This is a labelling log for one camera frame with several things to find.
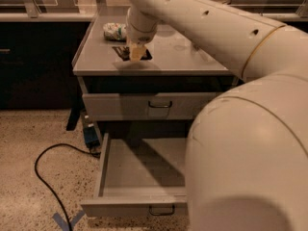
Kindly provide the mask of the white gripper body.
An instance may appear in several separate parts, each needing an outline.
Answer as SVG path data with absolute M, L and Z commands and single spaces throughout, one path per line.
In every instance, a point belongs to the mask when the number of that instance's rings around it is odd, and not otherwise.
M 145 13 L 137 7 L 131 6 L 126 15 L 127 37 L 135 44 L 147 44 L 153 40 L 157 32 L 159 20 Z

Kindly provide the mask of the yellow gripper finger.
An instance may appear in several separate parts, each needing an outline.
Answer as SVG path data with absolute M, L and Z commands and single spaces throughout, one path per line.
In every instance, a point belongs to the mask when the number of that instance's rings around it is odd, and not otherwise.
M 146 47 L 143 44 L 137 44 L 134 42 L 129 43 L 129 58 L 131 61 L 140 61 L 145 52 Z

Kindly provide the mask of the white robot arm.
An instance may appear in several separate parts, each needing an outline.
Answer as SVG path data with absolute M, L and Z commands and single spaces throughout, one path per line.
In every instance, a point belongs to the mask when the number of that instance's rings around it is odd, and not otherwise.
M 306 33 L 211 0 L 130 1 L 133 44 L 164 21 L 243 80 L 190 129 L 192 231 L 308 231 Z

